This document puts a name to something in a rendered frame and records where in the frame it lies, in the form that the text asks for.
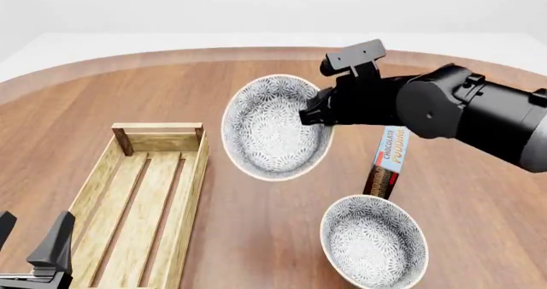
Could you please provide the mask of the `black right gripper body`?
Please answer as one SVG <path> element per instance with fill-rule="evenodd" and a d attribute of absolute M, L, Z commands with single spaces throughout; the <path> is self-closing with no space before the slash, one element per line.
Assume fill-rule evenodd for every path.
<path fill-rule="evenodd" d="M 319 91 L 315 96 L 320 122 L 326 126 L 338 124 L 338 114 L 335 106 L 337 96 L 338 91 L 334 86 Z"/>

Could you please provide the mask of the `chocolate pudding box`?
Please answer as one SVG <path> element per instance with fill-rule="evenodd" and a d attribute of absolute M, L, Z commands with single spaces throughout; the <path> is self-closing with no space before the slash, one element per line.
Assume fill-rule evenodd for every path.
<path fill-rule="evenodd" d="M 363 195 L 389 199 L 403 167 L 409 135 L 406 127 L 385 127 Z"/>

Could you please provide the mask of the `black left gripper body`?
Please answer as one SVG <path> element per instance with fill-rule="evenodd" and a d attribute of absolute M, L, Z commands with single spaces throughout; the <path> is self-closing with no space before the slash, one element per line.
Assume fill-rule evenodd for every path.
<path fill-rule="evenodd" d="M 29 274 L 0 274 L 0 289 L 69 289 L 73 277 L 55 268 L 34 268 Z"/>

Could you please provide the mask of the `small flat plate on stalk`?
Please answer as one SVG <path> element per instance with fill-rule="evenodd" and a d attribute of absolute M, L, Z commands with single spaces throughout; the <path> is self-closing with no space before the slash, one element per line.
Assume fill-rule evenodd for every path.
<path fill-rule="evenodd" d="M 344 47 L 339 52 L 325 54 L 320 72 L 333 76 L 350 71 L 356 78 L 380 78 L 376 61 L 385 57 L 385 47 L 380 39 L 373 39 Z"/>

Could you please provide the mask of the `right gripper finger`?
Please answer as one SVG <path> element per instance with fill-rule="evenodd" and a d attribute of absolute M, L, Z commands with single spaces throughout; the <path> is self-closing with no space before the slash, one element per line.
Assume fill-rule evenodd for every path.
<path fill-rule="evenodd" d="M 306 101 L 306 108 L 298 112 L 300 122 L 304 126 L 324 124 L 323 101 L 317 98 L 310 98 Z"/>

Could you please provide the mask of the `patterned blue-white bowl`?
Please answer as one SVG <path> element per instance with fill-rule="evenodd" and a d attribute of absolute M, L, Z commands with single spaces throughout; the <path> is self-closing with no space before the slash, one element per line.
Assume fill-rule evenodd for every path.
<path fill-rule="evenodd" d="M 411 289 L 429 261 L 416 221 L 375 196 L 346 196 L 332 203 L 321 219 L 320 242 L 332 267 L 359 289 Z"/>
<path fill-rule="evenodd" d="M 252 80 L 232 96 L 221 119 L 221 140 L 231 162 L 265 181 L 294 180 L 326 156 L 334 129 L 304 126 L 299 112 L 319 88 L 295 75 Z"/>

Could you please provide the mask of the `wooden slat tray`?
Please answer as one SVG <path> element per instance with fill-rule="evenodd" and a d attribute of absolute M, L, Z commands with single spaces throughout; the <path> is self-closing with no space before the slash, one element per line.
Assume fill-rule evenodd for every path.
<path fill-rule="evenodd" d="M 203 125 L 116 123 L 70 206 L 70 289 L 179 289 L 209 157 Z"/>

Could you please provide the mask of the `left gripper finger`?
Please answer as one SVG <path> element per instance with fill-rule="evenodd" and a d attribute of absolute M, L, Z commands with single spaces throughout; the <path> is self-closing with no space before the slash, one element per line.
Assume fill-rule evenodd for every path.
<path fill-rule="evenodd" d="M 16 216 L 9 211 L 0 212 L 0 248 L 3 247 L 17 222 Z"/>
<path fill-rule="evenodd" d="M 63 211 L 38 247 L 26 258 L 34 274 L 72 273 L 71 244 L 75 217 Z"/>

